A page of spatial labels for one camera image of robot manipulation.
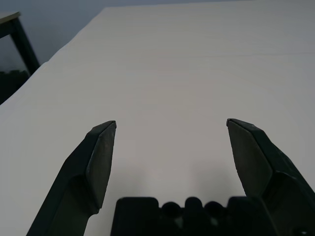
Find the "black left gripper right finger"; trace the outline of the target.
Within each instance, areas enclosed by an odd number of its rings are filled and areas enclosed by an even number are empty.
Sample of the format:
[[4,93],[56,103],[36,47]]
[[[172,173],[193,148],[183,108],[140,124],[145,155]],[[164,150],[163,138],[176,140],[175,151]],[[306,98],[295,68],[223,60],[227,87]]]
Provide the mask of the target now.
[[293,162],[251,123],[226,122],[237,174],[248,197],[262,200],[281,236],[315,234],[315,193]]

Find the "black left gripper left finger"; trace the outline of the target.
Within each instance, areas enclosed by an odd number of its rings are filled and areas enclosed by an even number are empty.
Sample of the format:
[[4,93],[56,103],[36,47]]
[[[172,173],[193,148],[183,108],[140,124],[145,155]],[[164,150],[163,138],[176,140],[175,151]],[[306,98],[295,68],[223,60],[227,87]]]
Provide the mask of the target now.
[[111,173],[116,122],[89,131],[62,165],[29,236],[82,236],[102,208]]

